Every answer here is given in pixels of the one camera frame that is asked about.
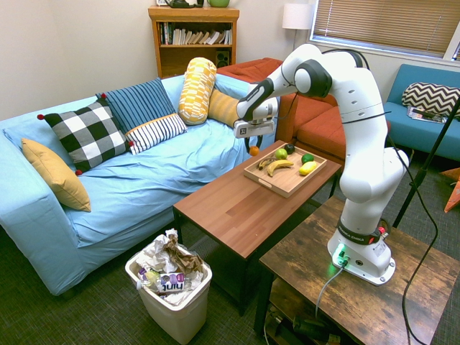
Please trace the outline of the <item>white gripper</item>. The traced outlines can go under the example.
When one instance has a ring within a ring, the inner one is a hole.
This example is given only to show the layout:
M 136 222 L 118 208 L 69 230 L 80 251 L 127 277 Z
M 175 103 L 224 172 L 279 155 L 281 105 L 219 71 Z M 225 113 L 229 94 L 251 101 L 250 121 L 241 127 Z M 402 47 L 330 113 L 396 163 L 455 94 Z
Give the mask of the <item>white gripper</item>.
M 263 135 L 273 133 L 275 123 L 273 120 L 263 121 L 262 123 L 252 123 L 243 120 L 238 120 L 234 124 L 234 135 L 236 138 L 244 138 L 246 151 L 250 153 L 250 137 L 257 136 L 257 147 L 260 147 L 263 140 Z

